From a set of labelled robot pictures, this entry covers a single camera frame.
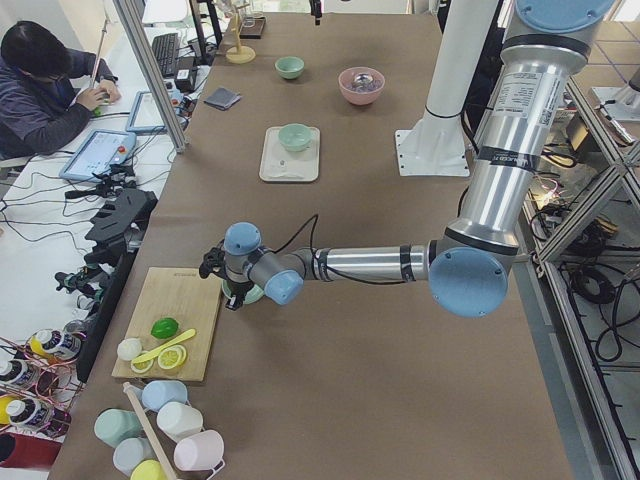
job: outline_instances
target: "white bottle cap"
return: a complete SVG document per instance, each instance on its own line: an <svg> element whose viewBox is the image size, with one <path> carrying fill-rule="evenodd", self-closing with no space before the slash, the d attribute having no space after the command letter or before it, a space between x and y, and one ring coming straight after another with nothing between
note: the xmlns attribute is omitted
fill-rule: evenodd
<svg viewBox="0 0 640 480"><path fill-rule="evenodd" d="M7 362L6 360L0 360L0 375L9 375L13 366L11 362Z"/></svg>
<svg viewBox="0 0 640 480"><path fill-rule="evenodd" d="M36 340L38 340L43 345L52 338L53 334L51 333L51 330L40 330L38 333L36 333Z"/></svg>
<svg viewBox="0 0 640 480"><path fill-rule="evenodd" d="M9 415L10 417L15 417L16 415L20 415L22 412L24 412L25 408L27 408L27 406L22 400L12 400L11 402L9 402L9 405L7 405L7 415Z"/></svg>

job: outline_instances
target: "blue cup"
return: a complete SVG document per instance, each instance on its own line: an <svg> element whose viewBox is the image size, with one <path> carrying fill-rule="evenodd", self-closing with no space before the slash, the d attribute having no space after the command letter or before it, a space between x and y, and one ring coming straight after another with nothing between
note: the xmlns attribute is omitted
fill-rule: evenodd
<svg viewBox="0 0 640 480"><path fill-rule="evenodd" d="M187 403L187 386L178 380L154 380L142 390L142 404L157 412L169 402Z"/></svg>
<svg viewBox="0 0 640 480"><path fill-rule="evenodd" d="M102 412L93 425L93 432L112 448L127 438L142 435L142 425L134 412L110 408Z"/></svg>

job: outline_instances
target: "person's hand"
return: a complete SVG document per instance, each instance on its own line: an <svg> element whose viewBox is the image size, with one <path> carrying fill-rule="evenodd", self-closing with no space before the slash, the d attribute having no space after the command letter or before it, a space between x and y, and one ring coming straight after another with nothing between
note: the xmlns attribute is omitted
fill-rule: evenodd
<svg viewBox="0 0 640 480"><path fill-rule="evenodd" d="M100 88L103 89L109 95L109 103L113 103L117 100L120 100L120 92L118 91L118 87L111 80L101 80Z"/></svg>
<svg viewBox="0 0 640 480"><path fill-rule="evenodd" d="M103 104L106 92L102 88L87 88L78 95L76 103L79 103L90 112Z"/></svg>

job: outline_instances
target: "person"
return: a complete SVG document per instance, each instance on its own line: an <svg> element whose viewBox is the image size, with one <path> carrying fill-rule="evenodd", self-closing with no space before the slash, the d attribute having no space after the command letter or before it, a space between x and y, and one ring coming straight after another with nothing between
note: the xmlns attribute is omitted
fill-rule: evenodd
<svg viewBox="0 0 640 480"><path fill-rule="evenodd" d="M66 48L49 30L20 21L0 45L0 159L51 154L73 140L108 96L117 77L100 59L96 81L76 92L70 79L91 75L96 55Z"/></svg>

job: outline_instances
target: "cutting board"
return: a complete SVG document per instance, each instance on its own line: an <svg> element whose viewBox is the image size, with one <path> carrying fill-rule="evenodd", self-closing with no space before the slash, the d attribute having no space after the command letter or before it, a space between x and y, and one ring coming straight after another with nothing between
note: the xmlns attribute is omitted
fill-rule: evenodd
<svg viewBox="0 0 640 480"><path fill-rule="evenodd" d="M116 378L203 381L218 316L221 286L219 278L211 275L203 280L195 268L150 268L124 338L138 337L144 350L152 350L168 342L173 337L159 340L151 336L153 323L163 317L178 321L180 326L176 335L189 328L195 328L197 334L182 343L188 356L185 363L177 368L163 370L156 358L151 370L140 374L131 370L129 362L117 359L111 375Z"/></svg>

